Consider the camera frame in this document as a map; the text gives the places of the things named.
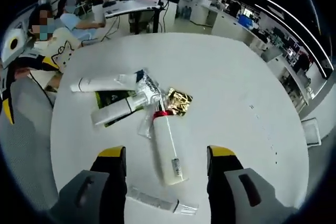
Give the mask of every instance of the label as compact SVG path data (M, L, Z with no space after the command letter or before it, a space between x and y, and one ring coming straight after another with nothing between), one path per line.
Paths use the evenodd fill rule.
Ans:
M182 176L180 160L178 158L172 160L175 176Z

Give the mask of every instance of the gold foil packet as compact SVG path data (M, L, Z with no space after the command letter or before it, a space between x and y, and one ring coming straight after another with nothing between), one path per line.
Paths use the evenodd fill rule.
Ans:
M191 95L170 88L168 91L169 105L168 108L173 111L174 115L184 116L188 107L193 100Z

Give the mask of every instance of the plastic packaging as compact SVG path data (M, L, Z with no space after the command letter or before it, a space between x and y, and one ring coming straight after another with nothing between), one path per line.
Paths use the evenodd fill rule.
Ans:
M173 212L175 214L195 215L198 210L198 205L186 204L179 200L176 200L175 202L169 202L166 200L155 198L140 192L137 188L133 186L128 188L126 197L129 197L133 200L139 201L152 207Z
M182 155L181 118L165 110L163 101L157 105L153 117L154 135L166 185L174 185L188 179Z
M131 114L139 107L148 105L147 97L144 93L139 93L133 97L128 97L91 114L94 125L105 124L125 115Z
M95 78L80 78L70 85L72 92L94 92L107 90L136 90L138 74L119 74Z

